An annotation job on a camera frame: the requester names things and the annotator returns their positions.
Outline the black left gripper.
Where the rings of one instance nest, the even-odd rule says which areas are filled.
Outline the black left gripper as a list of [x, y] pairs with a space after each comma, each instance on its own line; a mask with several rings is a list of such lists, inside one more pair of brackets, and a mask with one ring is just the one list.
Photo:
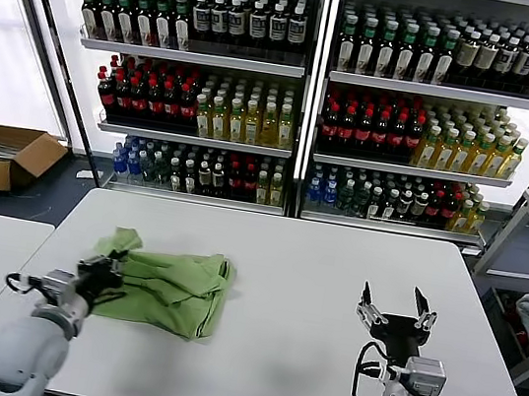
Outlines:
[[123, 262], [117, 258], [108, 258], [101, 263], [103, 256], [81, 259], [77, 265], [75, 292], [87, 304], [101, 305], [123, 298], [122, 286]]

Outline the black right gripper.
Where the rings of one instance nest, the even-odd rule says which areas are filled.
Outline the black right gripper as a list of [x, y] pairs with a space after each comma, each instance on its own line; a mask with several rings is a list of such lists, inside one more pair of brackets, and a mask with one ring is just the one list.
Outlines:
[[414, 288], [418, 318], [382, 314], [372, 302], [370, 284], [364, 284], [362, 297], [356, 314], [369, 334], [383, 342], [386, 357], [390, 362], [406, 363], [409, 358], [420, 355], [420, 346], [428, 341], [429, 330], [435, 324], [437, 313], [430, 311], [428, 299], [419, 287]]

